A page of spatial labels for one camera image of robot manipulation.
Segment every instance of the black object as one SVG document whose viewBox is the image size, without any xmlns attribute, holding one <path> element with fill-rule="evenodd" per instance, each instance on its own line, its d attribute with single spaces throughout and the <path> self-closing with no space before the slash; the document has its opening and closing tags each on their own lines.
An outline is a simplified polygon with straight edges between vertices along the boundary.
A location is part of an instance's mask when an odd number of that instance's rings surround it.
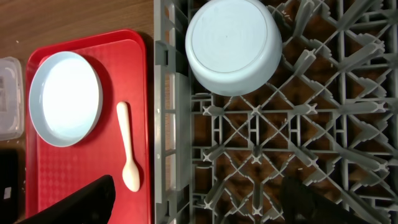
<svg viewBox="0 0 398 224">
<path fill-rule="evenodd" d="M 113 178 L 110 175 L 104 175 L 20 223 L 105 224 L 111 217 L 115 198 Z"/>
<path fill-rule="evenodd" d="M 0 150 L 0 223 L 18 219 L 18 154 L 15 149 Z"/>
<path fill-rule="evenodd" d="M 286 224 L 369 224 L 291 177 L 282 181 L 280 201 Z"/>
</svg>

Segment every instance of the wooden table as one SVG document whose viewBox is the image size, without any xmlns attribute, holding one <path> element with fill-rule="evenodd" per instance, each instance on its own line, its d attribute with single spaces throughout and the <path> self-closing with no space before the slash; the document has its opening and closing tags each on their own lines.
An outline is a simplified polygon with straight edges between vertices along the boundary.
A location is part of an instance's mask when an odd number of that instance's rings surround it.
<svg viewBox="0 0 398 224">
<path fill-rule="evenodd" d="M 24 76 L 38 47 L 130 28 L 144 38 L 148 62 L 153 62 L 153 10 L 153 0 L 0 0 L 0 58 L 19 59 Z M 152 63 L 148 68 L 148 77 L 153 77 Z M 25 134 L 0 141 L 0 150 L 10 147 L 19 154 L 19 214 L 24 218 Z"/>
</svg>

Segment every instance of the white spoon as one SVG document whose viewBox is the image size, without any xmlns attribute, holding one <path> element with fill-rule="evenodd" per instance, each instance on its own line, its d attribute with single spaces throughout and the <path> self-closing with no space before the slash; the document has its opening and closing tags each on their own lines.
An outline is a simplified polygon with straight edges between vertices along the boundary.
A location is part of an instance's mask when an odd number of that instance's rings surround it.
<svg viewBox="0 0 398 224">
<path fill-rule="evenodd" d="M 130 137 L 130 122 L 129 112 L 127 104 L 125 102 L 119 102 L 116 106 L 118 112 L 118 119 L 120 130 L 122 132 L 122 138 L 124 143 L 124 149 L 126 150 L 126 165 L 123 168 L 123 181 L 127 188 L 132 192 L 137 192 L 140 186 L 139 173 L 136 163 L 132 158 L 132 147 Z"/>
</svg>

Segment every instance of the gray dish rack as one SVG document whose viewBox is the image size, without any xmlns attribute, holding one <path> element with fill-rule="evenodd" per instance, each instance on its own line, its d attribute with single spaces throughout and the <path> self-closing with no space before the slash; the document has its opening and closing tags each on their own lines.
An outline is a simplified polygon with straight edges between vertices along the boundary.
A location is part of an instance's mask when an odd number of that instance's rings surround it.
<svg viewBox="0 0 398 224">
<path fill-rule="evenodd" d="M 398 223 L 397 1 L 262 1 L 284 54 L 232 98 L 188 69 L 185 31 L 205 2 L 154 0 L 155 223 L 283 223 L 284 175 Z"/>
</svg>

